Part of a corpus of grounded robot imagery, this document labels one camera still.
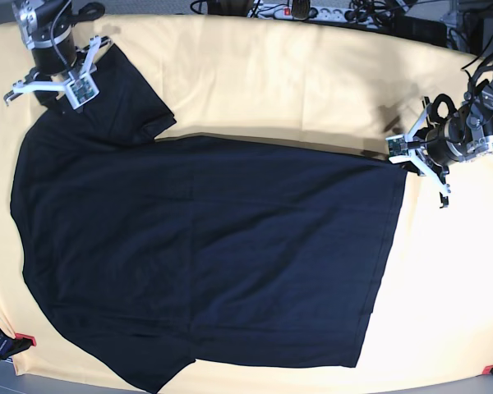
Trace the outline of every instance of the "black t-shirt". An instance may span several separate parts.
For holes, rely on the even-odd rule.
[[[99,97],[47,111],[16,165],[25,283],[51,324],[148,392],[195,359],[355,366],[405,172],[207,136],[155,142],[175,122],[167,106],[116,46],[98,67]]]

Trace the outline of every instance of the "t-shirt sleeve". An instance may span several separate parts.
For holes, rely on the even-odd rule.
[[[187,332],[165,323],[107,318],[102,310],[52,309],[53,326],[127,383],[155,394],[194,363]]]
[[[60,149],[104,151],[153,143],[175,124],[172,111],[117,45],[96,65],[92,76],[99,88],[97,97],[82,112],[60,98],[64,113],[48,110],[28,133],[30,139]]]

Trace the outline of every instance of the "power strip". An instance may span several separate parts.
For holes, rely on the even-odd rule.
[[[378,29],[371,18],[367,18],[364,21],[358,23],[353,20],[348,20],[347,15],[350,12],[355,12],[351,8],[340,7],[311,7],[310,16],[308,21],[327,22],[327,23],[339,23],[339,24],[352,24],[365,26],[368,29]],[[263,4],[261,3],[256,13],[258,18],[261,19],[277,19],[280,21],[299,21],[291,14],[291,9],[285,4]]]

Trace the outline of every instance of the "floor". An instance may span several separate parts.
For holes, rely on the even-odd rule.
[[[79,9],[91,0],[74,0],[73,7]],[[103,0],[108,14],[191,14],[192,0]],[[448,10],[451,0],[415,6],[409,15],[437,21]],[[0,23],[13,21],[12,0],[0,0]],[[278,0],[265,0],[277,3]],[[349,0],[311,0],[313,6],[348,7]]]

